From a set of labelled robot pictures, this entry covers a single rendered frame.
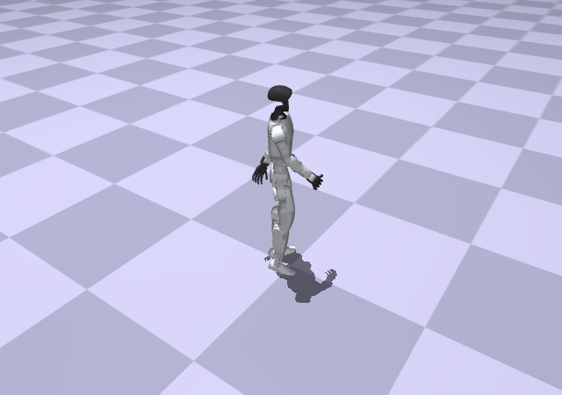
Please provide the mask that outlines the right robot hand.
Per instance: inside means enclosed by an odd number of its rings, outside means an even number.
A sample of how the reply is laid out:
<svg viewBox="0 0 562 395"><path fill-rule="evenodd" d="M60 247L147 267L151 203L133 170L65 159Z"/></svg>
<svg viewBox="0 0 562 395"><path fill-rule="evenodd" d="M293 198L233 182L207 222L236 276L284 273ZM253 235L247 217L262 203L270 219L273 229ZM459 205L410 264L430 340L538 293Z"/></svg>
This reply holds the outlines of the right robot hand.
<svg viewBox="0 0 562 395"><path fill-rule="evenodd" d="M323 177L323 174L321 174L320 176L317 176L317 175L315 175L315 176L316 176L316 178L314 179L313 182L309 181L308 179L307 179L307 181L312 184L313 189L317 190L317 187L319 188L320 187L319 185L321 185L321 182L323 182L323 180L321 180L321 178Z"/></svg>

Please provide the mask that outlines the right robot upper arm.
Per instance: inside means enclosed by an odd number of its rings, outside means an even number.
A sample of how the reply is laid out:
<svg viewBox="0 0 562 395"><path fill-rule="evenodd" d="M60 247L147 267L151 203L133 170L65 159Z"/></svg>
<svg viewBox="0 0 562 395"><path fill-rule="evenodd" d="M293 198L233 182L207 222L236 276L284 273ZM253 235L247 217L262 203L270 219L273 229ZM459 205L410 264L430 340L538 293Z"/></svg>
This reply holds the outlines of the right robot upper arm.
<svg viewBox="0 0 562 395"><path fill-rule="evenodd" d="M270 135L273 143L277 146L277 149L283 159L283 162L285 163L286 166L290 167L288 165L288 161L291 158L296 158L296 156L294 154L290 154L290 148L287 143L285 130L282 128L282 126L274 126L272 127L272 132Z"/></svg>

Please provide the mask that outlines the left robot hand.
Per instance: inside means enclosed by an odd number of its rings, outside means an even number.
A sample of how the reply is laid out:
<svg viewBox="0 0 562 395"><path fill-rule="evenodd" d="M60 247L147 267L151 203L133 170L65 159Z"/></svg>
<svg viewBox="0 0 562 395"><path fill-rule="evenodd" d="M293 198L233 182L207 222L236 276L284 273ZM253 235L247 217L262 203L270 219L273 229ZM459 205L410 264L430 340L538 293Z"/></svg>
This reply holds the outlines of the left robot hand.
<svg viewBox="0 0 562 395"><path fill-rule="evenodd" d="M265 159L265 156L263 156L262 160L260 161L260 165L256 167L256 171L254 172L253 176L252 176L252 180L254 181L255 178L255 183L256 183L256 178L257 178L257 183L259 184L259 178L260 178L260 182L261 184L263 184L263 175L265 173L265 178L266 180L268 179L267 177L267 167L269 166L269 164L263 163ZM257 173L256 173L257 172ZM259 175L258 175L259 174Z"/></svg>

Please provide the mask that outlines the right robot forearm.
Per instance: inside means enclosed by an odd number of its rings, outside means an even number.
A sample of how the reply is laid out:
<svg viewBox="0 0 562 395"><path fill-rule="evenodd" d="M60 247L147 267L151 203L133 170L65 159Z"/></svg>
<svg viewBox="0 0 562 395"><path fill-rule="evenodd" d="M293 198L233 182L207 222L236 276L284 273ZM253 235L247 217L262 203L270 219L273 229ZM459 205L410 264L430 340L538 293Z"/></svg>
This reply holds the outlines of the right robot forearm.
<svg viewBox="0 0 562 395"><path fill-rule="evenodd" d="M296 158L291 158L288 161L288 165L295 173L303 176L304 178L308 179L309 181L313 182L316 176L311 172L310 169L307 169L302 162L299 162Z"/></svg>

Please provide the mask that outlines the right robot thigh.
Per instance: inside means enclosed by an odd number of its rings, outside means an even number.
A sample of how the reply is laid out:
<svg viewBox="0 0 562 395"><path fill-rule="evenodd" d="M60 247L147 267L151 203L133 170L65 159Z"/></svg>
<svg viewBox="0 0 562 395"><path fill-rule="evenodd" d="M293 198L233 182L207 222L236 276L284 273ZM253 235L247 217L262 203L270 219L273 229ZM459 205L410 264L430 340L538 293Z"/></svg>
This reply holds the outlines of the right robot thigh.
<svg viewBox="0 0 562 395"><path fill-rule="evenodd" d="M282 229L284 237L289 232L295 215L295 206L293 195L290 186L285 185L283 180L275 182L275 187L273 187L274 198L278 202L278 216L279 221L274 227L279 227ZM272 230L273 228L272 227Z"/></svg>

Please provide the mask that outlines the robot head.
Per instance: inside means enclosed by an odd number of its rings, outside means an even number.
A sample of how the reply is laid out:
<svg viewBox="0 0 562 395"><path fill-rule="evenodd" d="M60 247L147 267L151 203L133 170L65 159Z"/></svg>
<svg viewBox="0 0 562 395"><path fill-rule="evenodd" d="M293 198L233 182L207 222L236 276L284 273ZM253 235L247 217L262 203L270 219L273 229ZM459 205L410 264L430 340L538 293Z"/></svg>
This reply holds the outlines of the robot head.
<svg viewBox="0 0 562 395"><path fill-rule="evenodd" d="M283 115L280 119L286 119L287 116L284 111L289 111L288 99L292 95L292 90L283 85L277 85L270 88L268 92L268 99L271 101L281 102L283 105L279 105L275 108L275 111L270 115L270 120L278 120L278 116Z"/></svg>

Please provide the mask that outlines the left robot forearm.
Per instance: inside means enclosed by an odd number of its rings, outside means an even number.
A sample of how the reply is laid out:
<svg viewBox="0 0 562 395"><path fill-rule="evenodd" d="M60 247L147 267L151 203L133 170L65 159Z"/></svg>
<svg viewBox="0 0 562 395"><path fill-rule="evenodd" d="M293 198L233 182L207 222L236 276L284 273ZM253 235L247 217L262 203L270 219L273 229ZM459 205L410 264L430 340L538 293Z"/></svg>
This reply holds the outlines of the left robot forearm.
<svg viewBox="0 0 562 395"><path fill-rule="evenodd" d="M268 145L269 145L269 142L268 142ZM265 151L264 156L265 156L265 159L264 159L263 163L269 164L269 163L270 163L270 149L269 149L269 146L267 147L267 150Z"/></svg>

